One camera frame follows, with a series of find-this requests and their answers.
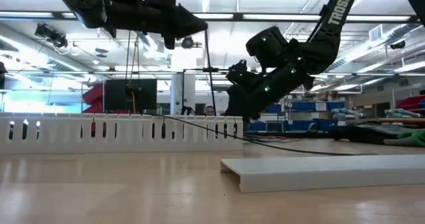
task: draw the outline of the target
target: security camera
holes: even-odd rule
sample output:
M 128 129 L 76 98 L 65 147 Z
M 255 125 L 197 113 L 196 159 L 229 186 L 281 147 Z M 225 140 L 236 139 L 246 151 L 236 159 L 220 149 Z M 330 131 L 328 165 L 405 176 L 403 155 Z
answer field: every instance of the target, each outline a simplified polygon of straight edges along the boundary
M 406 42 L 400 41 L 398 43 L 390 45 L 390 48 L 393 50 L 396 50 L 396 49 L 403 49 L 405 46 L 406 46 Z
M 195 42 L 193 41 L 192 37 L 185 37 L 181 41 L 181 46 L 184 49 L 191 49 L 195 45 Z
M 45 24 L 38 24 L 35 35 L 52 43 L 55 47 L 62 48 L 68 46 L 66 35 L 47 27 Z

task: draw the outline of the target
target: pillar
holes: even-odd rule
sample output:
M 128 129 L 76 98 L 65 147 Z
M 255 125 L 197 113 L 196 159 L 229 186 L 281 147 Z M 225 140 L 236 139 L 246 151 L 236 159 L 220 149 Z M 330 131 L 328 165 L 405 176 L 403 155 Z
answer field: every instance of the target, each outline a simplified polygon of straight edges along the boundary
M 174 74 L 171 77 L 171 115 L 178 115 L 181 113 L 181 109 L 183 107 L 183 86 L 185 87 L 183 99 L 184 105 L 195 110 L 195 75 L 185 74 L 184 84 L 182 79 L 182 74 Z

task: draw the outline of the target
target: wooden floor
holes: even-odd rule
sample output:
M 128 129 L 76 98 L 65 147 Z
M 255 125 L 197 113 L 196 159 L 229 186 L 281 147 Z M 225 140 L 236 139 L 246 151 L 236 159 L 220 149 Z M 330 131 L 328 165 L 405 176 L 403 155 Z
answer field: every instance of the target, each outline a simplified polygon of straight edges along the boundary
M 331 152 L 425 149 L 328 140 L 283 144 Z M 221 158 L 306 156 L 246 144 L 243 152 L 0 156 L 0 223 L 424 224 L 425 185 L 241 194 Z

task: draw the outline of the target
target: blue bin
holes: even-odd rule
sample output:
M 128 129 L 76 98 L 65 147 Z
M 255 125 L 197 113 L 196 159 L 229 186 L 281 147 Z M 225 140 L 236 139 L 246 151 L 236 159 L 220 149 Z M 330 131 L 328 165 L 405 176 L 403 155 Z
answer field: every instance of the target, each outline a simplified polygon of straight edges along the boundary
M 303 121 L 303 130 L 308 130 L 308 128 L 310 127 L 311 124 L 316 123 L 315 120 L 304 120 Z
M 256 122 L 256 123 L 251 123 L 251 130 L 254 131 L 266 131 L 267 127 L 266 127 L 266 123 L 263 122 Z
M 318 123 L 318 130 L 329 131 L 331 129 L 332 120 L 318 120 Z
M 328 111 L 331 111 L 332 109 L 336 109 L 336 108 L 345 107 L 344 102 L 327 102 L 326 106 Z
M 282 111 L 282 105 L 280 104 L 273 104 L 270 107 L 268 107 L 264 112 L 269 114 L 277 114 Z
M 316 109 L 316 105 L 313 102 L 293 102 L 292 110 L 298 111 L 312 111 Z
M 301 131 L 304 130 L 304 122 L 294 120 L 291 125 L 288 125 L 290 131 Z

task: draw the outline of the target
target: ceiling pipe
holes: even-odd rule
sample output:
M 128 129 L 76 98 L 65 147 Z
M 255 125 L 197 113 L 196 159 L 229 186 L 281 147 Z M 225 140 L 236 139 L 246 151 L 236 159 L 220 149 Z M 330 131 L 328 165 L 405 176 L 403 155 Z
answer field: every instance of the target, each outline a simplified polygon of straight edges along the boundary
M 417 24 L 399 25 L 391 29 L 390 31 L 382 34 L 381 41 L 370 41 L 369 39 L 367 39 L 366 41 L 363 41 L 362 43 L 355 45 L 353 48 L 339 55 L 337 59 L 333 62 L 333 64 L 331 64 L 331 66 L 329 66 L 329 68 L 326 69 L 325 72 L 329 72 L 330 70 L 333 70 L 342 65 L 348 64 L 358 58 L 368 55 L 383 45 L 390 45 L 393 42 L 405 36 L 406 34 L 408 34 L 409 32 L 415 31 L 419 27 L 421 27 L 421 25 L 417 25 Z

